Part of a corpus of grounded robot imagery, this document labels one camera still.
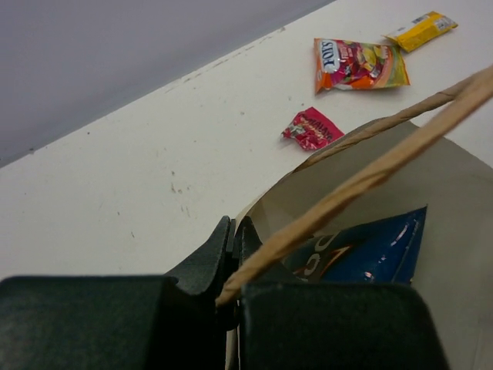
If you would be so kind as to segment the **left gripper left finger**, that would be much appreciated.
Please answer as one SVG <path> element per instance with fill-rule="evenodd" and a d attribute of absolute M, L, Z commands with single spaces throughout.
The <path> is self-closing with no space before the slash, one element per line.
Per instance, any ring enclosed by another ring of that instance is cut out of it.
<path fill-rule="evenodd" d="M 215 300 L 231 220 L 165 274 L 1 282 L 3 369 L 222 369 Z"/>

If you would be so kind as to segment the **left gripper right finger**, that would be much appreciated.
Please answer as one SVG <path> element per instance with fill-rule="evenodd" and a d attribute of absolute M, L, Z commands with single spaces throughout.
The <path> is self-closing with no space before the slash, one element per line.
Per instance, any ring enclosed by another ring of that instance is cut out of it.
<path fill-rule="evenodd" d="M 275 263 L 243 288 L 235 369 L 447 369 L 410 284 L 307 282 Z"/>

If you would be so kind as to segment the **blue Doritos chip bag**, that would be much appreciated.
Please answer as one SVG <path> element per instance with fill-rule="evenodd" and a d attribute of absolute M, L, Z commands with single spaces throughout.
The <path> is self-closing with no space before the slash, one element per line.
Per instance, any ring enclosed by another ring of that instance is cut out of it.
<path fill-rule="evenodd" d="M 427 208 L 312 237 L 283 259 L 307 282 L 410 284 Z"/>

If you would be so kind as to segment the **small red candy packet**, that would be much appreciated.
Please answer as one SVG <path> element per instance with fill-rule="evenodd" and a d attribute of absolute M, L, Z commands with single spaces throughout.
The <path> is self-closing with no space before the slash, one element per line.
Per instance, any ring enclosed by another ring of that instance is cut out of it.
<path fill-rule="evenodd" d="M 305 151 L 317 151 L 344 136 L 344 133 L 324 114 L 310 107 L 299 112 L 281 133 L 294 140 Z"/>

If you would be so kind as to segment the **beige paper bag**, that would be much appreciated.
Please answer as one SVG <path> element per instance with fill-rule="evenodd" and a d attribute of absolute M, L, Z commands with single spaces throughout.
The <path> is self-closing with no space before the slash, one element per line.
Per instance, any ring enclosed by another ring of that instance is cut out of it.
<path fill-rule="evenodd" d="M 226 280 L 223 306 L 312 234 L 428 209 L 413 286 L 454 369 L 492 367 L 492 164 L 447 138 L 492 104 L 486 68 L 306 159 L 246 209 L 264 240 Z"/>

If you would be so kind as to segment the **orange Fox's candy bag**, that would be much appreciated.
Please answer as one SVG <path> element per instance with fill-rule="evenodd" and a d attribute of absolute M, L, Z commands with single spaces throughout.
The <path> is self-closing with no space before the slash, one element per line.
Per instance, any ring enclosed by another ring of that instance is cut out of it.
<path fill-rule="evenodd" d="M 409 86 L 411 81 L 395 45 L 315 38 L 314 92 L 371 90 Z"/>

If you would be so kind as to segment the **yellow snack bar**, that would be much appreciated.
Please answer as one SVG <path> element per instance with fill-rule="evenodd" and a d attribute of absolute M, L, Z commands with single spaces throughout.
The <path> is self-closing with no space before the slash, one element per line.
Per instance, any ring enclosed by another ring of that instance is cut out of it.
<path fill-rule="evenodd" d="M 409 53 L 457 27 L 457 22 L 446 15 L 429 12 L 414 19 L 411 23 L 384 35 L 384 38 Z"/>

